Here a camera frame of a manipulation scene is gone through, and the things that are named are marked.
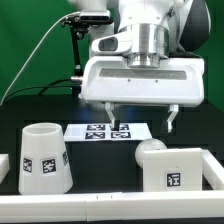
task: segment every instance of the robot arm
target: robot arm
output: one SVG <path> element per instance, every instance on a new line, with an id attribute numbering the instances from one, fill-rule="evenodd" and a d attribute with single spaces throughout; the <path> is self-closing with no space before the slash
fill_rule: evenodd
<path id="1" fill-rule="evenodd" d="M 189 52 L 210 33 L 205 0 L 68 1 L 80 10 L 81 22 L 98 19 L 98 26 L 88 30 L 90 60 L 80 97 L 105 104 L 112 129 L 119 129 L 112 114 L 117 104 L 168 106 L 165 129 L 170 132 L 179 106 L 203 101 L 204 61 Z M 117 11 L 117 29 L 101 21 L 103 15 L 109 19 L 111 7 Z"/>

